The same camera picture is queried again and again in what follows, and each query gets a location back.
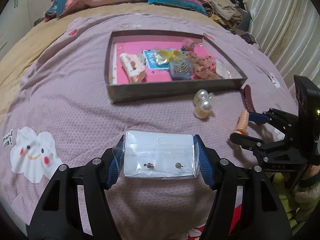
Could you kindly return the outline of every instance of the bedsheet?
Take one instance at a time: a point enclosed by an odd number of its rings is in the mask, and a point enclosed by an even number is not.
[[[206,146],[215,148],[220,157],[247,168],[255,165],[251,152],[228,142],[244,109],[238,91],[219,93],[221,103],[206,120],[194,117],[193,95],[110,103],[103,76],[108,40],[112,30],[130,28],[206,32],[214,36],[217,45],[248,76],[246,84],[251,86],[258,112],[273,107],[297,114],[295,102],[267,56],[220,27],[146,14],[78,18],[24,75],[20,91],[0,127],[4,135],[12,130],[13,142],[0,151],[0,187],[25,223],[30,222],[48,179],[44,176],[40,183],[31,183],[23,174],[14,174],[8,168],[11,150],[18,143],[18,129],[24,127],[30,127],[37,136],[49,132],[55,140],[57,156],[70,167],[101,156],[106,148],[117,143],[126,126],[154,132],[199,134]],[[270,81],[267,75],[270,72],[280,87]],[[251,124],[248,132],[265,141],[277,136],[268,125]],[[124,240],[138,236],[175,239],[181,232],[204,224],[214,198],[201,176],[179,181],[120,177],[106,195]],[[90,232],[82,189],[79,189],[79,205],[84,230]]]
[[[0,123],[4,120],[5,113],[19,90],[20,78],[40,54],[65,33],[68,25],[73,20],[78,17],[125,13],[150,13],[174,16],[180,19],[189,19],[202,25],[220,27],[213,20],[198,12],[159,5],[148,5],[147,3],[101,6],[76,12],[59,20],[53,19],[47,23],[41,22],[17,42],[0,61]]]

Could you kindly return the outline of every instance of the beige blanket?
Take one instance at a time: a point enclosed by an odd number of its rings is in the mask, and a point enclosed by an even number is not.
[[[15,44],[0,62],[0,123],[4,120],[5,113],[19,89],[20,78],[39,55],[66,31],[69,23],[78,17],[126,13],[174,16],[191,20],[201,25],[213,25],[220,28],[213,20],[198,12],[159,5],[149,5],[147,3],[125,3],[101,6],[79,11],[60,20],[54,19],[47,23],[41,22]]]

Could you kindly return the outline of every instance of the black device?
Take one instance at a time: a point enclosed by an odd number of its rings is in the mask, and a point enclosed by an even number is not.
[[[207,148],[199,135],[194,137],[199,150],[201,175],[204,182],[217,190],[214,203],[200,240],[305,240],[319,239],[320,204],[300,231],[292,236],[282,203],[266,171],[294,172],[292,187],[308,164],[319,165],[317,139],[320,132],[318,112],[319,89],[307,78],[295,76],[299,116],[270,109],[263,114],[250,113],[251,121],[270,123],[285,134],[284,140],[264,143],[263,140],[232,134],[230,140],[253,151],[259,165],[251,169],[236,167],[220,158],[214,149]],[[117,148],[122,148],[123,137]],[[117,180],[118,152],[107,149],[101,158],[85,166],[69,168],[62,164],[45,188],[34,211],[28,238],[30,240],[121,240],[113,221],[104,190]],[[77,186],[84,186],[85,202],[92,234],[83,232]],[[243,186],[242,211],[239,224],[229,234],[236,201],[237,186]]]

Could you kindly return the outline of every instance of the earring package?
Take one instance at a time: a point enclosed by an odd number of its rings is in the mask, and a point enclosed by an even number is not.
[[[191,134],[126,129],[119,173],[129,178],[190,179],[200,172],[199,148]]]

